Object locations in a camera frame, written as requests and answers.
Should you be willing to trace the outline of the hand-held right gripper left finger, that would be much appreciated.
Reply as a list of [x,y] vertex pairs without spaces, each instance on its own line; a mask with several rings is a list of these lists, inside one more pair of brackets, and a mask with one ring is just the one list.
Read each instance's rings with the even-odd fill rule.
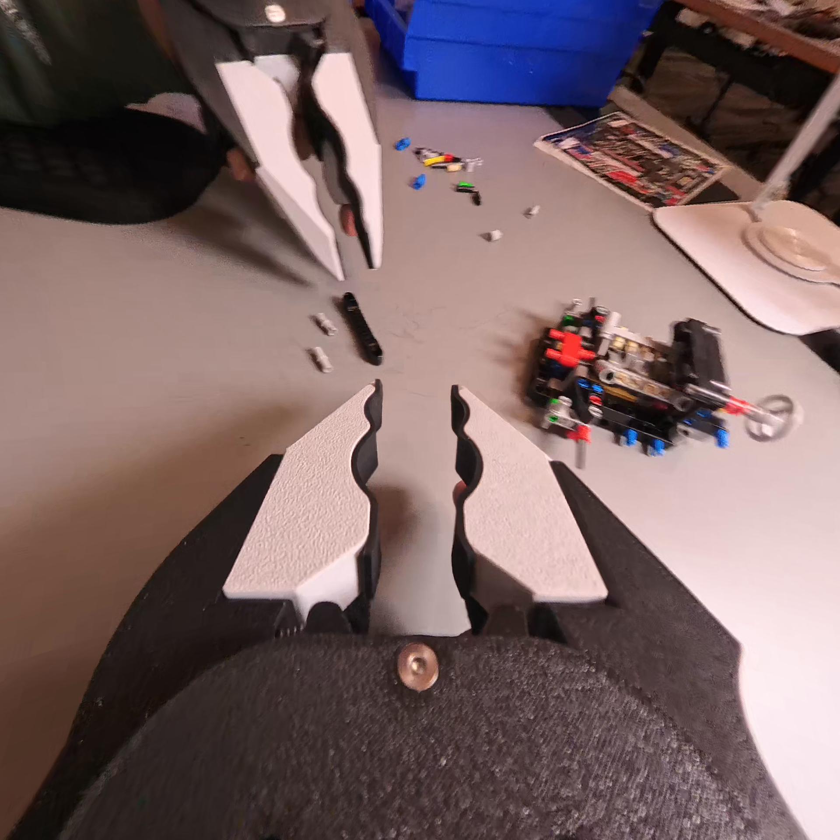
[[306,623],[318,604],[369,631],[382,566],[378,466],[380,380],[361,388],[280,459],[223,586],[229,600],[286,601]]

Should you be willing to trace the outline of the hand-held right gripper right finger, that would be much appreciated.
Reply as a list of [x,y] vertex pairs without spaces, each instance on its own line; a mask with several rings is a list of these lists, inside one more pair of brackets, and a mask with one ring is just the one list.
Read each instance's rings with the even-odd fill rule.
[[462,385],[450,391],[455,469],[451,558],[474,634],[500,608],[594,606],[608,590],[555,464]]

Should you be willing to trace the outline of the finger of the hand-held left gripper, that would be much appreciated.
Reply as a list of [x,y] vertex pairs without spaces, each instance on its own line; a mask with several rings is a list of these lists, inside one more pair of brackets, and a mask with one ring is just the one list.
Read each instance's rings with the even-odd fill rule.
[[216,69],[245,132],[259,185],[312,256],[343,281],[333,226],[321,210],[315,182],[295,142],[299,63],[289,56],[262,56],[220,61]]
[[369,268],[382,266],[382,145],[349,52],[325,51],[303,93],[311,142],[332,200],[348,207]]

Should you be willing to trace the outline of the black lego beam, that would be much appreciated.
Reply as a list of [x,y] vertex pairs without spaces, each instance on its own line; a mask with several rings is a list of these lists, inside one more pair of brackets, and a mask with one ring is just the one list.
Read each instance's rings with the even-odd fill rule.
[[345,292],[340,299],[340,309],[364,360],[372,365],[383,364],[384,354],[370,325],[366,321],[360,304],[352,292]]

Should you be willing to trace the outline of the lego car chassis assembly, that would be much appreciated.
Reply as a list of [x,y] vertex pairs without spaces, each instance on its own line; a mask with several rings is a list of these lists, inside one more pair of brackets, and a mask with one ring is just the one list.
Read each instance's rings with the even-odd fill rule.
[[659,457],[692,438],[728,448],[729,418],[758,443],[802,425],[802,407],[787,395],[736,397],[724,366],[721,333],[706,322],[676,321],[663,342],[628,329],[595,298],[573,299],[532,347],[524,398],[543,430],[574,442],[579,469],[596,427]]

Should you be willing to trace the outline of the person's left forearm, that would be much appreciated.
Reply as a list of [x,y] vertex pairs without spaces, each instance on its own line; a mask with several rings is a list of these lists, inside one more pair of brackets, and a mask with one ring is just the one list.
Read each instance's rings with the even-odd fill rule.
[[2,122],[1,206],[93,224],[161,221],[197,201],[231,147],[215,118],[204,132],[128,108],[50,128]]

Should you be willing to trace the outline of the pile of small lego pieces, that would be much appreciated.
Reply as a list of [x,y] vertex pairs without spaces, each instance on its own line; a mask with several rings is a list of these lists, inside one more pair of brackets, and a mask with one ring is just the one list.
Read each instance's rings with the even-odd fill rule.
[[446,172],[451,175],[471,175],[483,165],[483,160],[477,157],[465,157],[448,152],[442,152],[426,146],[414,145],[411,139],[404,136],[393,144],[394,151],[412,152],[422,171],[413,176],[409,186],[415,192],[423,189],[429,172]]

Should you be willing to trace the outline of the person's left hand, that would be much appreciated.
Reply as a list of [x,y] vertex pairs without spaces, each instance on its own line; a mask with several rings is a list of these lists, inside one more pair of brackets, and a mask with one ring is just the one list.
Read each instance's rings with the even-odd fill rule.
[[[242,150],[237,147],[226,152],[227,168],[234,179],[244,183],[256,183],[256,171],[246,158]],[[342,205],[339,210],[339,221],[344,233],[351,237],[358,235],[352,208],[350,205]]]

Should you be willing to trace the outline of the blue plastic bin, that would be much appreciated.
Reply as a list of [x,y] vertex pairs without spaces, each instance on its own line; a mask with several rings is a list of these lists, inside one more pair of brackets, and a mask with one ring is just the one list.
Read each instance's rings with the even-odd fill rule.
[[415,99],[600,108],[661,1],[368,1]]

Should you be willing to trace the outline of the holographic sticker sheet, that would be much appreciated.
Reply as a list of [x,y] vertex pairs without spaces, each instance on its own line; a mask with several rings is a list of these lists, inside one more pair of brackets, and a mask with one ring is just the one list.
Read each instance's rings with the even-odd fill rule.
[[730,170],[623,111],[544,134],[534,146],[650,213],[687,205]]

